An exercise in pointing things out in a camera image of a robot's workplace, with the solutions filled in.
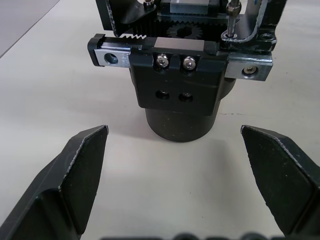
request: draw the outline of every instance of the metal sheet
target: metal sheet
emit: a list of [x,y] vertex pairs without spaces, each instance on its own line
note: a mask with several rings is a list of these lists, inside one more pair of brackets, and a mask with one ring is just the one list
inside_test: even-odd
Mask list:
[[1,0],[0,58],[59,0]]
[[[265,81],[273,65],[271,54],[256,55],[231,52],[224,76],[232,79]],[[257,71],[252,75],[243,73],[244,68],[248,67],[256,67]]]
[[181,49],[191,51],[203,51],[205,46],[204,40],[193,40],[184,38],[166,38],[158,37],[156,39],[155,48],[164,49]]
[[172,14],[208,14],[209,0],[171,0]]

